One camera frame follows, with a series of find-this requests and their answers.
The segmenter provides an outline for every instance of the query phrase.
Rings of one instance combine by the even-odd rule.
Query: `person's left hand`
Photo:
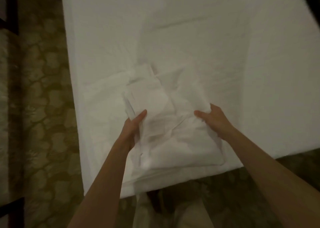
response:
[[[118,142],[121,145],[125,145],[129,148],[129,151],[134,147],[134,136],[139,132],[139,123],[146,117],[147,111],[143,110],[136,118],[132,121],[128,118],[124,122],[121,134],[118,137]]]

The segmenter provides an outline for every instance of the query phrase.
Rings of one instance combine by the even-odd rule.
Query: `hand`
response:
[[[194,111],[196,117],[203,119],[209,127],[215,131],[218,136],[225,139],[226,135],[230,133],[234,127],[224,115],[220,107],[210,104],[211,112],[205,113],[201,111]]]
[[[139,133],[139,123],[146,117],[147,111],[143,110],[136,118],[132,121],[128,118],[124,122],[122,131],[118,137],[117,142],[120,145],[125,145],[129,148],[129,151],[134,147],[134,136]]]

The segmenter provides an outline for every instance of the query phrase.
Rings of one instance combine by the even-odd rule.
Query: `person's left arm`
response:
[[[134,135],[145,118],[144,110],[134,120],[127,119],[96,179],[71,219],[68,228],[113,227],[118,212],[122,179]]]

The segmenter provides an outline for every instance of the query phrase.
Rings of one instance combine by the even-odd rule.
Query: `person's right hand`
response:
[[[205,113],[201,111],[194,111],[196,117],[203,119],[209,127],[215,131],[218,136],[225,139],[226,135],[234,129],[227,117],[224,115],[220,107],[211,104],[211,112]]]

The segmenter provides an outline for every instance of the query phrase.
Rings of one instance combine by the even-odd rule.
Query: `folded cloth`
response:
[[[222,165],[221,139],[193,115],[196,109],[210,110],[195,70],[184,67],[143,75],[147,77],[133,79],[124,92],[130,119],[148,110],[136,144],[138,166],[149,170]]]

